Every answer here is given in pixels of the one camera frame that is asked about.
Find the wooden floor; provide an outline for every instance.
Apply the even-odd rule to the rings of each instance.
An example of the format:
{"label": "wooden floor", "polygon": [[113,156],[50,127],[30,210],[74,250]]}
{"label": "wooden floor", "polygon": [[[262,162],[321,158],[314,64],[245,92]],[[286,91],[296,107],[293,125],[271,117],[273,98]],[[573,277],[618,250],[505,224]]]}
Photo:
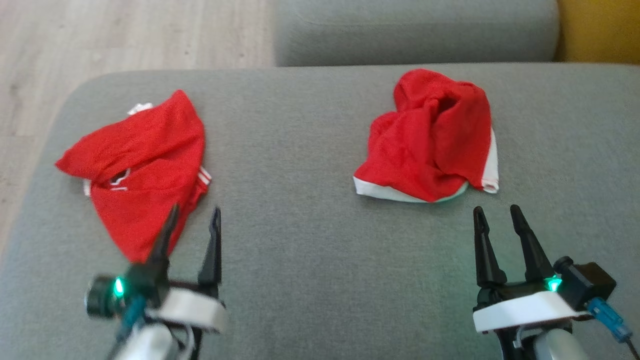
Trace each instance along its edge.
{"label": "wooden floor", "polygon": [[81,83],[273,66],[269,0],[0,0],[0,255],[47,132]]}

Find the gray sofa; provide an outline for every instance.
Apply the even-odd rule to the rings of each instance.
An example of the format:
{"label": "gray sofa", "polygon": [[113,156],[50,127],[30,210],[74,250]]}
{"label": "gray sofa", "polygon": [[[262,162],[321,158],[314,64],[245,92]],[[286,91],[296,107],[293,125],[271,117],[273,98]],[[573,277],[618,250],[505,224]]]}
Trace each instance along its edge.
{"label": "gray sofa", "polygon": [[[441,204],[356,195],[369,124],[392,110],[407,70],[482,87],[500,156],[497,195]],[[84,84],[53,125],[0,270],[2,359],[102,358],[115,322],[88,318],[93,274],[127,262],[81,182],[53,163],[81,136],[182,88],[205,123],[211,192],[190,216],[170,275],[194,279],[213,206],[222,207],[231,330],[202,359],[497,359],[474,331],[472,209],[500,265],[524,278],[508,206],[521,205],[552,260],[597,261],[611,303],[640,329],[640,69],[620,65],[442,64],[130,72]],[[593,359],[630,359],[596,322],[575,335]]]}
{"label": "gray sofa", "polygon": [[550,61],[556,0],[274,0],[276,64]]}

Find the blue cable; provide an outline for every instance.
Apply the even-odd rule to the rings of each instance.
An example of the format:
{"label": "blue cable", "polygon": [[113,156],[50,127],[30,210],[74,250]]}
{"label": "blue cable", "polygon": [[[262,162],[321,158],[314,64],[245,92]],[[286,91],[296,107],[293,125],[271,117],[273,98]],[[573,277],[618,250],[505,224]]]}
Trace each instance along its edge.
{"label": "blue cable", "polygon": [[116,340],[118,342],[124,341],[131,330],[133,329],[133,325],[145,314],[145,308],[147,306],[147,300],[138,296],[131,301],[131,304],[122,315],[122,322],[120,323],[120,328],[116,333]]}
{"label": "blue cable", "polygon": [[587,310],[598,321],[603,323],[618,343],[627,342],[633,332],[625,325],[625,321],[611,306],[607,304],[605,300],[600,297],[596,297],[589,301],[587,304]]}

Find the black cable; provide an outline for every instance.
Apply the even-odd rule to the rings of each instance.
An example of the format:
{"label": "black cable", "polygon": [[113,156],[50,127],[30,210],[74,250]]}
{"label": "black cable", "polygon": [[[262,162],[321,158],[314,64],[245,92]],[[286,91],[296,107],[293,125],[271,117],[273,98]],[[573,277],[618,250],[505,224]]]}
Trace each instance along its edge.
{"label": "black cable", "polygon": [[629,350],[631,350],[631,354],[634,355],[634,358],[636,360],[640,360],[640,355],[638,355],[638,350],[636,350],[636,347],[631,342],[631,339],[627,339],[627,345],[629,345]]}
{"label": "black cable", "polygon": [[191,352],[191,360],[198,360],[200,355],[200,344],[202,342],[202,329],[193,329],[194,347]]}
{"label": "black cable", "polygon": [[122,341],[116,341],[113,344],[113,347],[111,347],[111,350],[109,351],[109,354],[107,355],[107,360],[114,360],[116,358],[116,355],[118,355],[118,353],[120,352],[120,347],[122,346]]}

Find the yellow wall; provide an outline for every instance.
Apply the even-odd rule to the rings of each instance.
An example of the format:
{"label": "yellow wall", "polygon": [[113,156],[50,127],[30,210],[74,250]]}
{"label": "yellow wall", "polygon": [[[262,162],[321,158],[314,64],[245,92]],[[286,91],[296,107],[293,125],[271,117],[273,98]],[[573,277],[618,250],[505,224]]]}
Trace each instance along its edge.
{"label": "yellow wall", "polygon": [[640,64],[640,0],[558,0],[560,61]]}

